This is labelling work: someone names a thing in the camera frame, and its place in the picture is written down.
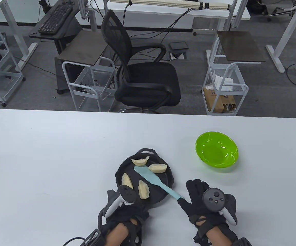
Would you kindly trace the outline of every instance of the chair armrest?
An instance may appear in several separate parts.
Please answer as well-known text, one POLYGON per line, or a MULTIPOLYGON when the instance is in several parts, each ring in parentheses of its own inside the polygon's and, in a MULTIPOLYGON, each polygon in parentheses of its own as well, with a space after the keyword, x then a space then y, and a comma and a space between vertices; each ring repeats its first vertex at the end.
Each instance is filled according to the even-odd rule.
POLYGON ((154 62, 159 62, 166 54, 165 45, 163 45, 161 43, 147 43, 142 46, 132 46, 132 56, 134 56, 136 53, 138 53, 140 51, 143 51, 143 50, 149 49, 149 48, 160 48, 161 49, 159 55, 157 56, 157 58, 154 62))
POLYGON ((172 94, 172 88, 168 85, 156 84, 156 83, 128 83, 129 87, 136 87, 142 89, 156 89, 166 92, 167 94, 172 94))

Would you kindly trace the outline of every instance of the office chair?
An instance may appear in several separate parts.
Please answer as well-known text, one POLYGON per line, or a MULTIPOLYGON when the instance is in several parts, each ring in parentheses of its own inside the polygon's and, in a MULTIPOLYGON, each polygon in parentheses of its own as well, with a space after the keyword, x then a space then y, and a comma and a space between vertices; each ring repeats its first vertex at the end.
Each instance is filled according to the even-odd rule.
POLYGON ((142 113, 156 112, 155 110, 162 106, 178 105, 181 93, 176 70, 171 64, 160 62, 166 53, 164 45, 149 43, 132 46, 125 28, 112 10, 106 13, 101 24, 101 32, 106 43, 121 61, 121 67, 117 72, 119 85, 115 99, 127 106, 136 107, 119 112, 138 109, 142 113), (161 49, 154 62, 128 64, 133 55, 149 48, 161 49))
POLYGON ((293 7, 292 8, 283 8, 283 7, 276 7, 272 14, 268 15, 267 21, 271 21, 272 16, 284 15, 288 14, 291 18, 296 11, 296 0, 292 0, 293 7))

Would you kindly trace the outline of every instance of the white desk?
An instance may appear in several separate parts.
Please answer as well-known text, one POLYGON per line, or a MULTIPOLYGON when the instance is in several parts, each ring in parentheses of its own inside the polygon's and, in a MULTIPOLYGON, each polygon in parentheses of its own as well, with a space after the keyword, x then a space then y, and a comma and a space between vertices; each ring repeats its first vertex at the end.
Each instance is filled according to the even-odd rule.
MULTIPOLYGON (((96 2, 99 6, 99 9, 104 14, 103 0, 97 0, 96 2)), ((212 2, 232 4, 233 1, 232 0, 213 0, 212 2)), ((238 0, 235 8, 235 14, 239 9, 240 3, 241 3, 241 0, 238 0)), ((95 9, 97 9, 94 2, 92 2, 92 6, 95 7, 95 9)), ((108 9, 112 9, 115 12, 115 14, 119 17, 120 20, 123 18, 125 6, 126 4, 123 4, 123 3, 108 2, 108 9)), ((188 10, 187 8, 179 8, 179 7, 133 4, 131 6, 128 6, 126 9, 124 25, 128 27, 130 23, 135 23, 135 27, 167 28, 173 21, 176 20, 176 18, 178 18, 187 10, 188 10), (145 15, 151 14, 152 17, 150 21, 142 22, 141 21, 142 14, 145 14, 145 15), (166 19, 167 21, 165 21, 164 23, 160 23, 159 21, 158 22, 154 21, 154 15, 163 15, 165 17, 169 16, 169 18, 167 18, 166 19)), ((229 15, 228 11, 212 10, 212 9, 191 11, 178 21, 178 23, 175 25, 175 28, 192 28, 192 22, 194 17, 216 18, 216 19, 225 20, 228 18, 228 15, 229 15)), ((100 14, 95 12, 95 16, 96 16, 97 24, 101 25, 102 18, 100 14)), ((242 20, 249 20, 249 19, 250 19, 249 12, 247 8, 245 8, 245 11, 242 15, 242 20)))
MULTIPOLYGON (((238 237, 253 246, 296 245, 296 119, 0 110, 0 246, 87 237, 107 190, 116 189, 119 165, 141 148, 169 164, 186 199, 185 182, 194 178, 233 194, 238 237), (196 155, 197 137, 213 130, 239 148, 231 173, 196 155)), ((197 229, 174 199, 149 212, 143 246, 196 245, 197 229)))
POLYGON ((280 73, 284 73, 285 69, 279 59, 279 56, 281 55, 283 49, 285 48, 293 31, 295 30, 295 28, 296 28, 296 12, 295 12, 294 16, 292 17, 291 21, 289 22, 288 27, 286 28, 286 30, 285 30, 280 42, 276 46, 275 50, 271 45, 266 45, 266 49, 267 49, 268 53, 270 54, 276 68, 278 69, 278 71, 280 73))
POLYGON ((0 0, 0 8, 6 18, 6 21, 11 29, 12 34, 14 35, 16 42, 20 48, 20 51, 23 54, 22 60, 18 62, 18 66, 20 69, 23 69, 26 62, 30 59, 31 55, 33 54, 34 50, 38 46, 38 43, 32 43, 29 48, 25 43, 23 35, 19 32, 17 22, 13 16, 13 13, 10 10, 10 7, 6 0, 0 0))

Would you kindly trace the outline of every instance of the hand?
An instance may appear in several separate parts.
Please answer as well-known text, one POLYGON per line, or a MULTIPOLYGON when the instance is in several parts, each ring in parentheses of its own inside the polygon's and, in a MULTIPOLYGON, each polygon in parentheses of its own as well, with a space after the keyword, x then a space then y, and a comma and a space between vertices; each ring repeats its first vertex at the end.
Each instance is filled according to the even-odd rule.
POLYGON ((106 224, 101 228, 101 234, 106 235, 112 231, 118 224, 123 224, 127 227, 129 237, 128 240, 135 241, 136 237, 139 240, 142 238, 141 227, 149 217, 148 211, 143 206, 135 204, 125 205, 117 208, 115 212, 106 219, 106 224))
POLYGON ((188 180, 186 186, 191 203, 183 198, 178 199, 177 202, 188 215, 189 221, 198 228, 200 238, 213 227, 226 224, 224 216, 218 212, 210 211, 203 202, 203 194, 210 188, 206 182, 202 182, 200 179, 188 180))

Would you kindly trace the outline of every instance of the floor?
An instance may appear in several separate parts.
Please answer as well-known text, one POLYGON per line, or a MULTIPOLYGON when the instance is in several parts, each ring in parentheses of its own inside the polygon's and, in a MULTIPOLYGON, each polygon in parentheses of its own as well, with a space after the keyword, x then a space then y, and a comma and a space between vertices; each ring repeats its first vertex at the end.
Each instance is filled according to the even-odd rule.
MULTIPOLYGON (((271 12, 275 6, 279 5, 268 5, 269 11, 271 12)), ((238 112, 239 116, 296 117, 296 86, 290 83, 286 74, 278 73, 265 49, 266 44, 276 47, 289 21, 289 16, 273 17, 271 22, 267 22, 266 17, 263 16, 252 16, 251 20, 240 23, 239 30, 251 32, 260 50, 265 55, 266 62, 261 65, 240 66, 241 73, 249 86, 249 92, 238 112)), ((29 27, 21 27, 21 29, 27 43, 37 42, 37 40, 28 38, 29 27)), ((8 27, 2 27, 2 30, 8 34, 8 27)), ((143 32, 129 31, 130 35, 139 33, 143 32)), ((163 36, 164 34, 149 41, 160 42, 163 36)), ((189 46, 187 60, 170 62, 177 70, 181 88, 181 102, 176 107, 164 107, 158 111, 165 114, 205 115, 200 90, 207 68, 205 50, 211 48, 213 35, 193 36, 192 33, 169 33, 163 43, 167 45, 179 40, 187 42, 189 46)), ((12 36, 8 36, 8 42, 14 56, 21 57, 12 36)), ((157 53, 151 52, 148 55, 157 56, 157 53)), ((57 56, 57 51, 54 43, 40 41, 29 62, 54 73, 55 56, 57 56)), ((147 60, 140 62, 151 61, 149 57, 142 55, 134 57, 134 59, 145 58, 147 60)), ((296 30, 280 58, 284 66, 296 63, 296 30)), ((69 93, 64 95, 56 93, 56 77, 53 74, 30 64, 25 66, 23 73, 26 82, 16 91, 6 108, 75 110, 69 93)), ((289 75, 296 82, 294 71, 290 70, 289 75)), ((121 107, 122 105, 116 104, 112 110, 116 111, 121 107)), ((96 109, 96 103, 91 101, 86 110, 95 111, 96 109)))

